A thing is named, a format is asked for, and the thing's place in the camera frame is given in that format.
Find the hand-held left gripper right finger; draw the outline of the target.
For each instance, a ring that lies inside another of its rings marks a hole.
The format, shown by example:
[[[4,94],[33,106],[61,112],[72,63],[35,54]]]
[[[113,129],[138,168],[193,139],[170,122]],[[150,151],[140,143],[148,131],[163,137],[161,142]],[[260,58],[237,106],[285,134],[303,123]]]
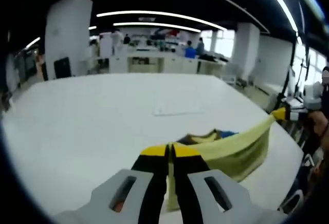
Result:
[[[184,223],[282,223],[286,214],[252,203],[249,192],[220,170],[211,170],[201,154],[172,145],[175,193]]]

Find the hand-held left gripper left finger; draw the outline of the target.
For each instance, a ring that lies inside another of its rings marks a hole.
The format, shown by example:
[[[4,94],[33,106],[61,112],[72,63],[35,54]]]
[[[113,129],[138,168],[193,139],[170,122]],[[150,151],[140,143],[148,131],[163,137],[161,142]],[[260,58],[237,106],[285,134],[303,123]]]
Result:
[[[168,145],[144,149],[131,169],[122,169],[94,190],[90,201],[53,217],[55,223],[158,223],[167,191]]]

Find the person's right hand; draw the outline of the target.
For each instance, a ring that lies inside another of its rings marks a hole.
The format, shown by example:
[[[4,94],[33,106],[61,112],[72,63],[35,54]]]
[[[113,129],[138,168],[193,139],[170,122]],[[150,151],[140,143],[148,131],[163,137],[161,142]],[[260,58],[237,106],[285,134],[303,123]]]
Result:
[[[314,132],[323,138],[328,130],[328,119],[321,111],[313,111],[307,114],[307,117],[313,122]]]

